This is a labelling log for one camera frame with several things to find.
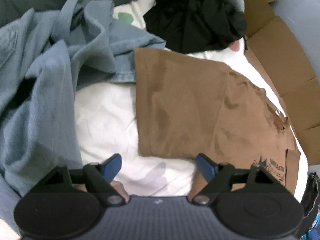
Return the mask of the brown t-shirt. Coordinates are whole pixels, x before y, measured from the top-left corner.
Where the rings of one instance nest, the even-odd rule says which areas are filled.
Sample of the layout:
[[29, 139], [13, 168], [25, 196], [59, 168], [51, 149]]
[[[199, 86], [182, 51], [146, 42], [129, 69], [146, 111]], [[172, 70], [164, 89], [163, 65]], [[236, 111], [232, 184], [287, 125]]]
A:
[[134, 58], [142, 156], [259, 164], [295, 191], [300, 152], [266, 90], [222, 62], [152, 48], [135, 49]]

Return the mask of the cream cartoon print blanket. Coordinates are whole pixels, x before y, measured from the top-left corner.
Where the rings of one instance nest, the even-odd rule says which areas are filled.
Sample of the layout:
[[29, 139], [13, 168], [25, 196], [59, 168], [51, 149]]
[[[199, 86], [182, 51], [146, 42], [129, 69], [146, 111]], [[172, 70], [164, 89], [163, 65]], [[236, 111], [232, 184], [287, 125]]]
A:
[[[155, 0], [135, 0], [115, 7], [116, 19], [145, 29], [143, 15], [155, 5]], [[245, 57], [244, 39], [235, 46], [221, 51], [188, 54], [206, 60], [227, 63], [249, 77], [255, 85], [266, 89], [268, 98], [284, 113], [279, 100], [258, 71]], [[136, 122], [136, 85], [99, 82], [79, 90], [75, 100], [75, 120], [81, 157], [84, 164], [102, 163], [114, 153], [120, 153], [122, 168], [116, 176], [124, 184], [116, 189], [127, 190], [140, 196], [183, 196], [191, 193], [195, 174], [193, 160], [143, 157], [138, 150]], [[294, 196], [301, 201], [308, 177], [308, 161], [295, 137], [298, 153], [289, 157], [297, 159], [293, 171], [297, 173]]]

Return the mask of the grey blue garment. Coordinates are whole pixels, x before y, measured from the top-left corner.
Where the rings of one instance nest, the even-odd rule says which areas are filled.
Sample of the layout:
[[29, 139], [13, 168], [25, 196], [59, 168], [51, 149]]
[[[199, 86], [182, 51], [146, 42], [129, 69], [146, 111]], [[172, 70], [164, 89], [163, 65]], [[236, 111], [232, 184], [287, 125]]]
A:
[[1, 219], [9, 224], [20, 198], [56, 165], [82, 165], [76, 90], [134, 82], [134, 49], [165, 47], [113, 10], [111, 0], [67, 0], [1, 28]]

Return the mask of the brown cardboard sheet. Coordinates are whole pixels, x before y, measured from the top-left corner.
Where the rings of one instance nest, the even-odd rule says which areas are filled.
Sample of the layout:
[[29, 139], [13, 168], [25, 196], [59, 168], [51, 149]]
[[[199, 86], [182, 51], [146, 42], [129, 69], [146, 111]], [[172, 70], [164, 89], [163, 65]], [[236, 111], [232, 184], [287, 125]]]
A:
[[247, 44], [270, 77], [289, 114], [309, 165], [319, 164], [319, 82], [287, 24], [274, 14], [276, 0], [244, 0]]

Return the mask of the black folded garment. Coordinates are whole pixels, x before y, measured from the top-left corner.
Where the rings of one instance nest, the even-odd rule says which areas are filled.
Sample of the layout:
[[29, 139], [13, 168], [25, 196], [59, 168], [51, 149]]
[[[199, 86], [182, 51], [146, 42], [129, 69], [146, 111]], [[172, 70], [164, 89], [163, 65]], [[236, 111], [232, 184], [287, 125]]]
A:
[[148, 32], [183, 54], [226, 49], [247, 29], [244, 0], [155, 0], [143, 18]]

